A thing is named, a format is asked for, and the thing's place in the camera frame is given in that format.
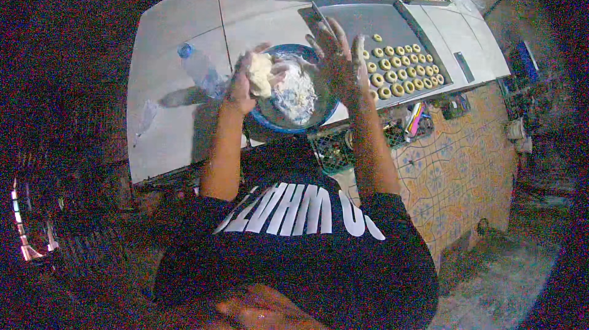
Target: blue bowl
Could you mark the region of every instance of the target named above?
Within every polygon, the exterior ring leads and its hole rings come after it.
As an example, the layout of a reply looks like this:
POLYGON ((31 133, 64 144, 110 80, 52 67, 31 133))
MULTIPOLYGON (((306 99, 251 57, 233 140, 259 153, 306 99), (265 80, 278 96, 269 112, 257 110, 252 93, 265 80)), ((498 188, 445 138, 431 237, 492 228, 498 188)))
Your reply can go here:
MULTIPOLYGON (((317 64, 319 62, 319 58, 315 54, 315 51, 313 51, 312 48, 310 48, 308 46, 304 46, 304 45, 286 44, 286 45, 272 46, 271 48, 265 50, 265 52, 268 54, 271 54, 271 55, 276 55, 278 57, 285 57, 285 58, 288 58, 288 57, 292 58, 294 56, 301 56, 303 59, 305 59, 306 61, 308 61, 312 64, 317 64)), ((311 121, 308 124, 306 124, 300 128, 284 127, 284 126, 281 126, 281 125, 271 122, 262 114, 259 104, 256 104, 256 107, 251 111, 251 115, 258 123, 260 123, 262 126, 268 128, 270 130, 273 130, 273 131, 276 131, 279 133, 302 134, 302 133, 308 133, 308 132, 312 131, 312 128, 319 127, 321 124, 326 122, 335 112, 335 109, 337 107, 337 103, 338 103, 338 100, 337 100, 337 98, 335 98, 335 96, 327 95, 327 98, 325 101, 325 111, 324 111, 323 116, 316 117, 315 121, 311 121)))

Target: table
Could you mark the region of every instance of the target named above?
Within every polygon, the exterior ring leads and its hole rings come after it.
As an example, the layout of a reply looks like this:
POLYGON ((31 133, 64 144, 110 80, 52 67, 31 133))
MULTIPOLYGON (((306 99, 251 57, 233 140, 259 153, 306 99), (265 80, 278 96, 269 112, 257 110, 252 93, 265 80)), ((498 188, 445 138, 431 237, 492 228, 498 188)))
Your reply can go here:
MULTIPOLYGON (((127 96, 127 139, 133 183, 177 170, 206 157, 218 104, 160 107, 151 125, 133 147, 146 100, 193 86, 180 66, 177 47, 189 42, 205 52, 221 76, 229 76, 239 54, 262 41, 273 45, 303 44, 310 33, 303 16, 311 0, 164 0, 140 19, 127 96)), ((407 8, 431 40, 453 84, 424 94, 473 87, 510 74, 501 50, 477 10, 463 0, 456 5, 407 8), (468 83, 453 53, 464 54, 475 81, 468 83)), ((348 111, 338 105, 326 122, 346 120, 348 111)), ((241 146, 247 145, 242 136, 241 146)), ((262 144, 250 137, 252 146, 262 144)))

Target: raw cookie dough ring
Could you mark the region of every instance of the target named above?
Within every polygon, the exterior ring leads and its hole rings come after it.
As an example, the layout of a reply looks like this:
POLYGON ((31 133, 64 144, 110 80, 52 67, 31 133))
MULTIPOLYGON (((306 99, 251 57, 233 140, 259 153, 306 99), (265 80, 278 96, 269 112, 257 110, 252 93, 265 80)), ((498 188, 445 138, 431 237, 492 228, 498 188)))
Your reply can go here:
POLYGON ((411 78, 416 77, 417 72, 416 72, 415 68, 413 68, 413 67, 407 68, 407 75, 410 76, 411 78))
POLYGON ((429 80, 429 78, 424 78, 422 82, 426 90, 431 90, 433 88, 433 83, 429 80))
POLYGON ((385 81, 388 83, 395 83, 397 82, 397 73, 393 70, 389 70, 385 73, 385 81))
POLYGON ((405 69, 399 69, 399 71, 397 72, 397 76, 399 77, 400 80, 406 80, 407 79, 407 71, 405 69))
POLYGON ((376 72, 376 69, 377 68, 378 67, 373 62, 367 62, 366 63, 366 69, 368 69, 368 73, 374 73, 374 72, 376 72))
POLYGON ((376 103, 378 101, 378 93, 376 93, 375 90, 369 90, 370 92, 370 96, 372 97, 372 100, 374 100, 374 102, 376 103))
POLYGON ((385 47, 385 54, 387 54, 387 56, 393 56, 395 54, 395 49, 391 46, 387 46, 385 47))
POLYGON ((391 90, 388 87, 380 87, 378 89, 378 97, 381 99, 389 99, 391 98, 391 90))
POLYGON ((405 89, 398 83, 395 83, 391 86, 391 92, 395 95, 395 97, 401 97, 405 94, 405 89))
POLYGON ((411 60, 409 60, 409 58, 408 58, 407 56, 402 56, 402 57, 401 57, 401 63, 402 63, 404 66, 408 67, 408 66, 410 66, 410 65, 411 65, 411 60))
POLYGON ((401 66, 401 59, 399 59, 398 57, 393 57, 389 60, 389 62, 391 62, 391 65, 395 68, 399 68, 401 66))
POLYGON ((377 47, 374 50, 372 50, 372 54, 374 54, 374 56, 376 56, 377 58, 385 56, 385 53, 382 51, 380 47, 377 47))
POLYGON ((383 59, 378 63, 382 70, 391 70, 391 62, 388 59, 383 59))
POLYGON ((423 81, 419 78, 416 78, 413 80, 413 86, 415 86, 416 90, 421 91, 423 90, 423 81))
POLYGON ((374 87, 382 87, 385 84, 385 78, 381 74, 374 73, 371 76, 371 83, 374 87))
POLYGON ((415 85, 411 81, 405 81, 403 82, 403 89, 407 94, 411 95, 413 92, 415 92, 415 85))
POLYGON ((415 71, 417 72, 418 76, 424 76, 425 75, 425 69, 423 69, 423 67, 421 65, 416 65, 415 66, 415 71))

